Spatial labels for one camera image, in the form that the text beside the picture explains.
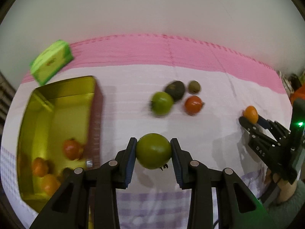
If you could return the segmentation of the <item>small brown kiwi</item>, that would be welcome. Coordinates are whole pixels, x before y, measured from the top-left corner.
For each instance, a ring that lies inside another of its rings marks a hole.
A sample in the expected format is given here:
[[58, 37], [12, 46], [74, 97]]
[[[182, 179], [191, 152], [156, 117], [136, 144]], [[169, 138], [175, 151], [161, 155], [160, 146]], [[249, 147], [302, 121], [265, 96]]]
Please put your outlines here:
[[188, 92], [190, 94], [198, 94], [201, 91], [201, 86], [196, 80], [192, 80], [188, 84]]

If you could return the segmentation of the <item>white purple checked cloth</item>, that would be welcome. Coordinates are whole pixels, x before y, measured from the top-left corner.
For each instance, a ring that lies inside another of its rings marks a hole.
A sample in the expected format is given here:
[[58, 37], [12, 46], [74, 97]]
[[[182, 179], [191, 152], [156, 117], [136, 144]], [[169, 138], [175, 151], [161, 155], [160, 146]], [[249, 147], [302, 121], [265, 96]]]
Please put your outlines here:
[[[255, 195], [263, 191], [266, 168], [247, 146], [238, 117], [247, 106], [264, 118], [288, 127], [292, 107], [282, 81], [262, 64], [216, 71], [164, 65], [81, 67], [65, 70], [54, 80], [94, 76], [103, 93], [101, 162], [114, 158], [131, 137], [155, 132], [177, 138], [182, 149], [209, 168], [232, 168]], [[187, 115], [181, 103], [166, 117], [154, 117], [149, 100], [169, 82], [196, 80], [205, 103], [196, 116]], [[176, 184], [172, 168], [146, 170], [136, 164], [131, 184], [118, 193], [122, 228], [185, 228], [190, 192]]]

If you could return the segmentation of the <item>green tomato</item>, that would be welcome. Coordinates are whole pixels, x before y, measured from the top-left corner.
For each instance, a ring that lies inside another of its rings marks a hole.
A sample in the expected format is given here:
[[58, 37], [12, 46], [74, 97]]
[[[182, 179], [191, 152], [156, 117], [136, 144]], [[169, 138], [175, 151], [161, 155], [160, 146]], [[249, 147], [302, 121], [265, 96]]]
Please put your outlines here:
[[172, 156], [170, 142], [157, 133], [142, 136], [136, 145], [136, 158], [142, 167], [149, 170], [166, 169]]
[[166, 116], [174, 104], [173, 98], [166, 92], [156, 92], [150, 101], [150, 109], [156, 116]]

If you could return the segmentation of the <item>green tomato rear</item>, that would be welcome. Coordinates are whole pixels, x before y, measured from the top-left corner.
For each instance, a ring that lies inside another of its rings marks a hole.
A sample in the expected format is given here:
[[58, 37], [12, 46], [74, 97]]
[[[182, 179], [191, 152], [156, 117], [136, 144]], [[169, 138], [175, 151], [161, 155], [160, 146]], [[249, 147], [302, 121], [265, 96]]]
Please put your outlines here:
[[166, 92], [156, 92], [150, 101], [150, 109], [156, 116], [166, 116], [174, 104], [173, 98]]

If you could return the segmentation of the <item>orange mandarin with rough skin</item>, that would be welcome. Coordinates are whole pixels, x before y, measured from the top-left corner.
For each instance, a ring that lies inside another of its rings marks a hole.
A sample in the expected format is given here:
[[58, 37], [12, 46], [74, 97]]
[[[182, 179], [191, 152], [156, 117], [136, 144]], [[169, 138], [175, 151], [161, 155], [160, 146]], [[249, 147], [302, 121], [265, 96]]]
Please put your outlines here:
[[49, 173], [49, 166], [45, 159], [37, 157], [31, 165], [32, 174], [37, 177], [44, 177]]

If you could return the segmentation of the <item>green tomato front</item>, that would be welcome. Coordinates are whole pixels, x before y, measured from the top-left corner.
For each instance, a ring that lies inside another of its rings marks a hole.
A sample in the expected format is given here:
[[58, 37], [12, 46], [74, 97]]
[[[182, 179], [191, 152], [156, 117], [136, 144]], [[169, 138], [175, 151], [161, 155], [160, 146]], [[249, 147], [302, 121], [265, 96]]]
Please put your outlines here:
[[142, 167], [149, 170], [166, 169], [172, 156], [170, 142], [157, 133], [142, 136], [136, 145], [136, 158]]

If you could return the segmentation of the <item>red tomato with stem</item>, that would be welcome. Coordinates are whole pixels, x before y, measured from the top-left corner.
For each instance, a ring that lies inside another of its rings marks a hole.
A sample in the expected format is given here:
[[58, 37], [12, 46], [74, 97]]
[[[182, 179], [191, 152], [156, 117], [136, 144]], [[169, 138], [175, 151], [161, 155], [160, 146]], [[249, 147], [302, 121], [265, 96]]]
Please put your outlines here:
[[81, 159], [83, 150], [83, 145], [74, 138], [67, 139], [63, 143], [63, 153], [71, 161]]

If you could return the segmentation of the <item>red orange plastic bag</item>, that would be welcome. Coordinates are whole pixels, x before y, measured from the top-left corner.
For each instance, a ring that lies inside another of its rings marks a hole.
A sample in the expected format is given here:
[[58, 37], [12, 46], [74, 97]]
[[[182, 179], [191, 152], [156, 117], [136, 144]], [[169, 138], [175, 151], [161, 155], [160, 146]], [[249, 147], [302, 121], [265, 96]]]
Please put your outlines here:
[[290, 96], [290, 102], [293, 105], [294, 101], [298, 98], [305, 99], [305, 85], [302, 85], [299, 89], [297, 89], [293, 94]]

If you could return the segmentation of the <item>dark avocado rear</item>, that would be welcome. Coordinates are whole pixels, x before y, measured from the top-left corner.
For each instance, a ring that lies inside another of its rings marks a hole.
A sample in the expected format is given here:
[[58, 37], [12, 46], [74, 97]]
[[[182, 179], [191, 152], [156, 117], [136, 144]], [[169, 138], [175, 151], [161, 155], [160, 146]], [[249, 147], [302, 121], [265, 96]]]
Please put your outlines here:
[[169, 94], [174, 102], [177, 102], [182, 100], [185, 90], [186, 88], [182, 81], [173, 81], [165, 87], [164, 92]]

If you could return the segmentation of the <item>small red tomato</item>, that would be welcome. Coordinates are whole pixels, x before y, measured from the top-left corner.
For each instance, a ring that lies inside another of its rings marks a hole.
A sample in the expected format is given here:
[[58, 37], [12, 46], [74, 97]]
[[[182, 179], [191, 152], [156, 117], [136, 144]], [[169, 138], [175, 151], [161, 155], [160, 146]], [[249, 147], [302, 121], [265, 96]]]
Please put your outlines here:
[[184, 108], [187, 114], [189, 115], [196, 115], [201, 111], [203, 106], [205, 105], [204, 102], [202, 102], [201, 98], [198, 96], [190, 96], [184, 104]]

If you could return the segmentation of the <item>wooden furniture edge left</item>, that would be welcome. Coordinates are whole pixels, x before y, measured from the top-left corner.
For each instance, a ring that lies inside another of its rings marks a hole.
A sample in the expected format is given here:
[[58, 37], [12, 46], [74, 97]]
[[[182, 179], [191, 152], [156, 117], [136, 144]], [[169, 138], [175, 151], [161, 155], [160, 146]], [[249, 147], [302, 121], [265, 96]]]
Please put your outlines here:
[[0, 110], [1, 110], [1, 131], [3, 130], [9, 108], [15, 96], [15, 89], [0, 73]]

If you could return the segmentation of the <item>smooth orange fruit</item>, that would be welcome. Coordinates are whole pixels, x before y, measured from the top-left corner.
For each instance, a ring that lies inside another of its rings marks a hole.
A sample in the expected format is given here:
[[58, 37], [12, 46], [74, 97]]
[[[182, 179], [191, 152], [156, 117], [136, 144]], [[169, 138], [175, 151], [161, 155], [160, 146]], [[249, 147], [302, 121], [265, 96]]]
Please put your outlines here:
[[41, 188], [46, 195], [51, 197], [57, 191], [60, 185], [61, 183], [55, 175], [47, 174], [42, 179]]

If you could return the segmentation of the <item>green tissue pack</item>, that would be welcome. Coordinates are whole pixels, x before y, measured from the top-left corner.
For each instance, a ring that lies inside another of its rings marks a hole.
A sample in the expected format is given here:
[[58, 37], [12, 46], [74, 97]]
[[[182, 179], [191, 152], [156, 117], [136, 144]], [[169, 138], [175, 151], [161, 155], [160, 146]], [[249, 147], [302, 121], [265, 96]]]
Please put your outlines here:
[[30, 73], [39, 85], [45, 85], [73, 59], [69, 43], [57, 40], [31, 62]]

